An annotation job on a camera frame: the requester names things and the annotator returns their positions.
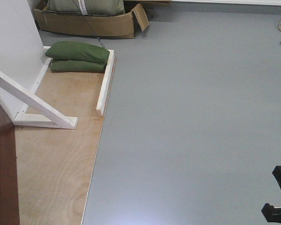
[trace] white wooden frame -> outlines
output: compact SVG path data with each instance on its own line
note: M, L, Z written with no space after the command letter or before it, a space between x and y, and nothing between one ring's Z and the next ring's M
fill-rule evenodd
M1 71L0 87L42 113L42 115L18 113L14 118L11 118L15 125L64 129L76 128L77 117L63 115Z
M115 66L115 56L114 51L109 50L110 55L106 65L104 78L99 94L98 103L96 106L96 111L99 116L104 116L107 99L109 95L109 90L111 86L112 76ZM35 95L43 77L46 74L46 71L51 62L51 58L48 58L44 67L38 78L35 81L34 86L31 90L28 90L21 86L19 83L8 77L6 74L0 71L0 87L14 95L16 98L21 100L24 103L21 111L17 113L14 117L10 113L10 110L7 105L1 102L2 107L5 109L10 119L15 125L20 126L33 126L33 127L47 127L47 128L64 128L64 129L76 129L78 118L77 117L67 117L57 111L55 108L47 104L41 98ZM28 114L26 113L28 107L39 110L42 114Z
M101 116L101 117L104 117L104 114L105 114L105 109L106 109L106 105L107 105L107 101L108 101L108 95L109 95L109 91L110 91L110 87L111 87L114 67L116 65L114 51L113 50L109 50L109 51L110 51L110 54L109 54L109 58L107 61L107 65L106 65L106 69L105 69L105 73L104 73L104 77L103 77L103 81L102 81L102 86L101 86L101 90L100 90L100 94L99 94L98 103L96 106L97 114L98 114L98 116Z

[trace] white diagonal brace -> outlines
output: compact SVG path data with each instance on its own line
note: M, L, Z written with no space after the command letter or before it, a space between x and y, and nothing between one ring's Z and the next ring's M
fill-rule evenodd
M32 108L39 110L45 117L50 119L60 128L75 128L77 121L69 119L55 108L47 104L41 98L33 94L30 90L24 88L19 83L8 77L0 71L0 87L21 100L22 102L30 105Z

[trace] cardboard flap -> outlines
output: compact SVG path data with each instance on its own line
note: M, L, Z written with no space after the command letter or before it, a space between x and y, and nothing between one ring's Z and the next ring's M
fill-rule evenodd
M131 11L134 13L141 31L144 31L149 26L149 21L143 6L139 3Z

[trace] green sandbag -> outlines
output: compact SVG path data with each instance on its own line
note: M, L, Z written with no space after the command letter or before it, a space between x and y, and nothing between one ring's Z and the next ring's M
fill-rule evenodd
M82 42L60 41L52 45L45 53L56 60L82 60L88 62L106 63L109 51Z
M125 13L123 0L84 0L88 14L121 15ZM78 0L49 0L47 11L80 13Z
M104 72L106 63L94 63L79 60L53 60L50 70L53 72Z

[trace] white label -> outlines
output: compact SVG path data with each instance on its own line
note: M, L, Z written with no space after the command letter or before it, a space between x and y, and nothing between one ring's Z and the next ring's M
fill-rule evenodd
M79 2L79 7L80 7L80 11L81 11L82 15L87 15L88 12L85 8L84 0L78 0L78 2Z

